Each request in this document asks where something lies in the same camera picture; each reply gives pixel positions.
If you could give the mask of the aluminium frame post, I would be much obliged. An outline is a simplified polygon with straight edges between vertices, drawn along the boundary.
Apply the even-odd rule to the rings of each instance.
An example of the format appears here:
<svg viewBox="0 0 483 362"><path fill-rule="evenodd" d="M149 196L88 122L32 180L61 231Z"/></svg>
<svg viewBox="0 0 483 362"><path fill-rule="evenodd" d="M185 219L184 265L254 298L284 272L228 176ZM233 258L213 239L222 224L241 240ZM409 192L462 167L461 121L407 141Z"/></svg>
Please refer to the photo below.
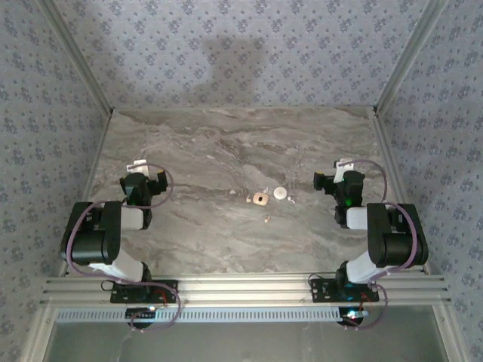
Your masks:
<svg viewBox="0 0 483 362"><path fill-rule="evenodd" d="M377 103L374 105L374 112L377 117L381 117L392 104L398 89L431 35L448 2L449 0L427 0L411 36L406 42L389 79L381 90Z"/></svg>
<svg viewBox="0 0 483 362"><path fill-rule="evenodd" d="M92 96L97 107L105 114L112 114L112 107L104 92L91 71L87 60L82 54L80 47L73 34L70 32L67 23L64 21L59 9L55 5L54 0L35 0L40 7L45 19L50 24L55 35L66 51L71 63L75 67L81 80L84 82L90 95Z"/></svg>

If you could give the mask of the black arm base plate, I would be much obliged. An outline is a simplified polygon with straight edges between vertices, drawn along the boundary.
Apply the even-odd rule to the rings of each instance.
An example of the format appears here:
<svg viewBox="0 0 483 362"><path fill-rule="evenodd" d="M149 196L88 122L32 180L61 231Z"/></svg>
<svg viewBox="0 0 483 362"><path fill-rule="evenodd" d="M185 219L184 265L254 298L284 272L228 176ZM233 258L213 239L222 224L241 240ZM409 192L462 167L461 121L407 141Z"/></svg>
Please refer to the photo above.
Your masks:
<svg viewBox="0 0 483 362"><path fill-rule="evenodd" d="M109 301L112 304L175 304L171 290L178 291L177 280L154 280L155 286L113 284Z"/></svg>
<svg viewBox="0 0 483 362"><path fill-rule="evenodd" d="M348 283L342 285L335 279L312 279L309 282L314 303L323 302L379 302L379 293L366 284Z"/></svg>

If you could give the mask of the aluminium table edge rail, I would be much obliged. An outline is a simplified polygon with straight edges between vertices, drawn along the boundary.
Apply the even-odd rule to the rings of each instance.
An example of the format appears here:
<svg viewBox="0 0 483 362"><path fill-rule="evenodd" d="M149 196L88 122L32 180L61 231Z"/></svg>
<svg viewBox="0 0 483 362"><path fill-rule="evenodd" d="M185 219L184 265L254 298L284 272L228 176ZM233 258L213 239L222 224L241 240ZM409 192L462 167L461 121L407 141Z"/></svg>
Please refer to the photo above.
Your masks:
<svg viewBox="0 0 483 362"><path fill-rule="evenodd" d="M405 188L404 181L401 176L401 171L398 167L396 153L392 149L391 142L384 127L383 122L377 117L377 113L371 109L371 120L374 125L374 132L377 138L377 144L380 148L380 155L383 159L389 187L391 189L390 200L395 200L398 203L410 204L408 193Z"/></svg>

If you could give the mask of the aluminium extrusion rail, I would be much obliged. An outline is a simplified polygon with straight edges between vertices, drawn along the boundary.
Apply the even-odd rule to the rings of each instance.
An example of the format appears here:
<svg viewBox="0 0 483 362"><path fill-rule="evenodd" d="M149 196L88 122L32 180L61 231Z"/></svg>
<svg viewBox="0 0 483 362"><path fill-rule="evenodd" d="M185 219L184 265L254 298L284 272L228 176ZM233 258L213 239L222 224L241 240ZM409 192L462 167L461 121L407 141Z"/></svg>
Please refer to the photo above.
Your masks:
<svg viewBox="0 0 483 362"><path fill-rule="evenodd" d="M178 293L187 307L284 306L312 303L307 273L261 273L220 275L169 275L179 282ZM441 275L414 269L377 281L387 292L390 305L449 304L451 298ZM110 293L101 290L99 278L69 276L49 278L41 294L42 304L101 306Z"/></svg>

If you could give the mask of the black controller board with LED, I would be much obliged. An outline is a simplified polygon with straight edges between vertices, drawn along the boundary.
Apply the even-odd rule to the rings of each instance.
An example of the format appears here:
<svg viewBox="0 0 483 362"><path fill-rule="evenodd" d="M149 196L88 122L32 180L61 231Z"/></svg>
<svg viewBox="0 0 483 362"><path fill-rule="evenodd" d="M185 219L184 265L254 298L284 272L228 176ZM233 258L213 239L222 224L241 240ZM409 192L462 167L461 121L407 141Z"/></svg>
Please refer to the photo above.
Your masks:
<svg viewBox="0 0 483 362"><path fill-rule="evenodd" d="M125 311L125 319L128 324L135 329L145 329L149 327L156 316L155 307L145 308L127 308Z"/></svg>
<svg viewBox="0 0 483 362"><path fill-rule="evenodd" d="M338 322L339 325L343 327L354 327L358 328L363 322L364 318L369 316L369 312L362 309L352 308L352 307L340 307L339 313L341 316L341 321Z"/></svg>

